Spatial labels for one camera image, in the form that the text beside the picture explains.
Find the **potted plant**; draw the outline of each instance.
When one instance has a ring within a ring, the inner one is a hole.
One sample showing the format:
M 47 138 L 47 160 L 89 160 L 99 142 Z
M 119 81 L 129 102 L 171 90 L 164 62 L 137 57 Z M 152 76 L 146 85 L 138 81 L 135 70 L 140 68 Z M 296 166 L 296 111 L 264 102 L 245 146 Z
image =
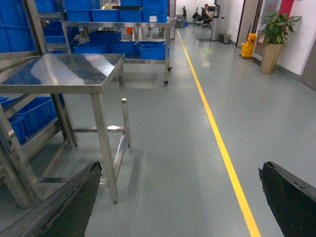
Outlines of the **potted plant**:
M 270 14 L 263 23 L 265 28 L 258 36 L 259 39 L 264 37 L 264 52 L 260 70 L 262 73 L 272 74 L 274 72 L 284 46 L 284 40 L 287 40 L 287 30 L 294 33 L 293 26 L 302 19 L 301 16 L 287 16 L 287 13 L 278 15 L 275 12 Z

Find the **trash can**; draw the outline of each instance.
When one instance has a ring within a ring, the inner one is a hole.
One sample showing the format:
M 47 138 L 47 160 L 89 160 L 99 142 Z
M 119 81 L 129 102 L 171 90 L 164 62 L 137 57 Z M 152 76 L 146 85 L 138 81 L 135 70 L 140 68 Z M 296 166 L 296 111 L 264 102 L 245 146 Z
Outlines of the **trash can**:
M 231 42 L 231 35 L 229 35 L 229 34 L 224 35 L 223 43 L 224 44 L 229 44 L 230 42 Z
M 219 40 L 218 40 L 219 43 L 224 42 L 224 35 L 225 34 L 219 34 Z

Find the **computer monitor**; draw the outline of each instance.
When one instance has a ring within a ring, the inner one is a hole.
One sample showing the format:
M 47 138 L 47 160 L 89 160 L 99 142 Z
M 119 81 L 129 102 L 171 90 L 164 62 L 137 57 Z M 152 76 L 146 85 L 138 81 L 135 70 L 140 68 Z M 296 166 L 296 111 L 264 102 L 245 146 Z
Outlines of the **computer monitor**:
M 208 11 L 215 11 L 216 6 L 208 6 Z

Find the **plant pot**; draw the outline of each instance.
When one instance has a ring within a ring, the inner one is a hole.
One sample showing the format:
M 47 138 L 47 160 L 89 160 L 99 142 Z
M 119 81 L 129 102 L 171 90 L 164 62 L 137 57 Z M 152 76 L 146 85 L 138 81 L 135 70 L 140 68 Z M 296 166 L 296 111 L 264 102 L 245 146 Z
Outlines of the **plant pot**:
M 262 61 L 261 61 L 261 73 L 272 74 L 277 66 L 278 58 L 284 44 L 267 44 L 264 46 Z

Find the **yellow mop bucket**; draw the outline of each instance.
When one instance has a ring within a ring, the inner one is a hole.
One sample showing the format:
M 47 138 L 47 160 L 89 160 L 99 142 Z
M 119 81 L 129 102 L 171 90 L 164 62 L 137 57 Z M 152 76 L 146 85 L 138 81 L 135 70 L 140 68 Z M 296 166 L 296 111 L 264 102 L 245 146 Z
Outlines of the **yellow mop bucket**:
M 247 42 L 246 43 L 241 43 L 241 53 L 240 53 L 240 57 L 244 58 L 251 58 L 252 57 L 252 51 L 253 51 L 253 47 L 255 45 L 255 41 L 256 41 L 256 34 L 249 34 L 248 31 L 248 38 L 247 38 Z

